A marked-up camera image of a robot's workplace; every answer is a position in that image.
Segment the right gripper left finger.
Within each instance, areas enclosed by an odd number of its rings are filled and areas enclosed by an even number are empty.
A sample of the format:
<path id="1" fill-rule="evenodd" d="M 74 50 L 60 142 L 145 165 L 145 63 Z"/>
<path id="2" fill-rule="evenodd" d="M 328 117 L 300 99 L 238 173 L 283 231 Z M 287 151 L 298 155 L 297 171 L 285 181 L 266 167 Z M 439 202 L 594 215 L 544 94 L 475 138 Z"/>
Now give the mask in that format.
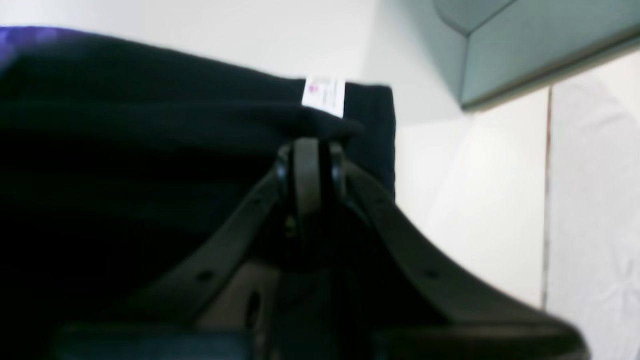
<path id="1" fill-rule="evenodd" d="M 115 307 L 115 319 L 142 324 L 192 321 L 222 291 L 247 257 L 287 193 L 292 146 L 206 242 L 141 291 Z"/>

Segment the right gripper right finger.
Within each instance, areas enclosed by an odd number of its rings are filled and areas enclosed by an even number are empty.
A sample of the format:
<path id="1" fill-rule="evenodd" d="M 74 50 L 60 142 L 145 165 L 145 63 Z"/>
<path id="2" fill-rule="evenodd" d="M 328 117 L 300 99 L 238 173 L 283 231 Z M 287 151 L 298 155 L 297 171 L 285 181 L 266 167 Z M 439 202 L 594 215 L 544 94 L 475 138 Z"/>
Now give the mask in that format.
<path id="1" fill-rule="evenodd" d="M 386 341 L 574 341 L 573 326 L 503 294 L 432 244 L 373 176 L 327 146 L 339 208 L 365 234 L 359 282 Z"/>

